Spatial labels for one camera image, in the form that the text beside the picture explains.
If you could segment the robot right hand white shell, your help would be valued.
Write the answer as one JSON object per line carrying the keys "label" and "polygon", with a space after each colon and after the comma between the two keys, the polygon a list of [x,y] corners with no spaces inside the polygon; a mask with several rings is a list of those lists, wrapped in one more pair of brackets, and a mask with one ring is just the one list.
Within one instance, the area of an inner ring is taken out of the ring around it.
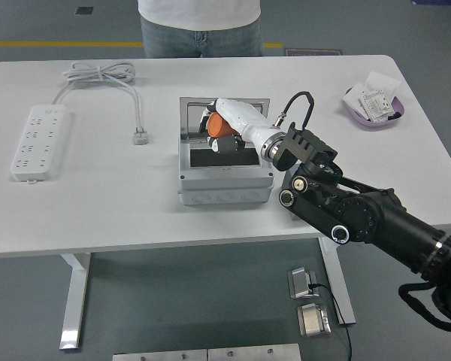
{"label": "robot right hand white shell", "polygon": [[251,104],[233,99],[218,98],[203,110],[199,132],[207,134],[207,141],[216,153],[238,151],[242,144],[252,144],[258,156],[270,159],[270,151],[279,144],[284,133],[268,124],[265,116]]}

